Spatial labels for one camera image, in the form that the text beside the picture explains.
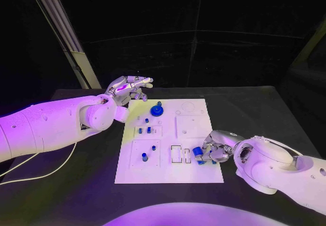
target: white pegboard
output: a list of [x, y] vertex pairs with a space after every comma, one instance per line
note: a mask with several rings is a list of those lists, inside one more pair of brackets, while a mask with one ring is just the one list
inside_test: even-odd
[[[163, 115], [155, 117], [150, 108], [157, 101]], [[192, 152], [212, 131], [205, 99], [131, 100], [129, 109], [116, 184], [224, 183], [219, 164], [208, 161], [199, 165]], [[142, 153], [147, 154], [146, 162]]]

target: blue object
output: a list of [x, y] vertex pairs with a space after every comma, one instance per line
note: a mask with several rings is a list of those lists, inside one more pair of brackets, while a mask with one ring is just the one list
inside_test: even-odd
[[159, 117], [163, 114], [162, 102], [157, 102], [157, 105], [152, 107], [152, 115]]
[[147, 161], [149, 160], [149, 157], [147, 157], [147, 154], [146, 153], [142, 154], [142, 157], [143, 157], [143, 161]]
[[[195, 147], [195, 148], [192, 149], [192, 152], [194, 152], [194, 155], [195, 155], [195, 156], [204, 154], [204, 153], [202, 153], [201, 147]], [[206, 161], [198, 161], [198, 164], [199, 164], [199, 165], [202, 165], [202, 164], [205, 164], [205, 163], [206, 163]]]
[[[209, 153], [212, 153], [212, 151], [209, 151]], [[217, 164], [217, 162], [212, 160], [212, 164]]]

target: table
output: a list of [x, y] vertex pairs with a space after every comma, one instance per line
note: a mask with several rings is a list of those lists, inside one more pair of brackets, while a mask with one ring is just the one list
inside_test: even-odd
[[[98, 95], [104, 89], [58, 90], [54, 100]], [[250, 138], [266, 136], [303, 154], [320, 157], [274, 87], [153, 88], [149, 98], [205, 98], [214, 129]], [[0, 186], [2, 225], [103, 225], [150, 205], [202, 202], [257, 213], [284, 224], [322, 225], [326, 216], [283, 194], [258, 192], [235, 175], [232, 160], [221, 163], [224, 184], [114, 184], [124, 124], [77, 144], [75, 153], [49, 177]], [[72, 146], [39, 154], [10, 172], [5, 181], [41, 176], [65, 161]], [[22, 162], [26, 156], [15, 160]]]

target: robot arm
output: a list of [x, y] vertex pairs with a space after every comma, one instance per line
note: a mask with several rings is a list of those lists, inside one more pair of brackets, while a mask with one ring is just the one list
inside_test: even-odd
[[25, 154], [58, 150], [106, 130], [113, 120], [126, 122], [131, 97], [146, 95], [152, 78], [120, 77], [98, 96], [32, 105], [0, 118], [0, 162]]
[[[204, 149], [208, 146], [212, 152], [196, 156], [196, 160], [224, 162], [234, 154], [237, 175], [254, 189], [266, 194], [280, 190], [300, 205], [326, 215], [325, 160], [303, 156], [269, 138], [244, 139], [221, 130], [212, 131], [205, 139]], [[293, 157], [287, 149], [299, 156]]]

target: white panel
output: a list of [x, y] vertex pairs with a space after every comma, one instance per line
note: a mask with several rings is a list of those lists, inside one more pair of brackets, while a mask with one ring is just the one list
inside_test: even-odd
[[[155, 117], [150, 108], [157, 101], [163, 115]], [[116, 183], [222, 183], [219, 164], [208, 161], [199, 165], [192, 152], [195, 147], [202, 147], [212, 131], [205, 99], [131, 100], [129, 109]], [[152, 150], [155, 142], [160, 143], [156, 151]], [[182, 162], [172, 163], [172, 158]]]

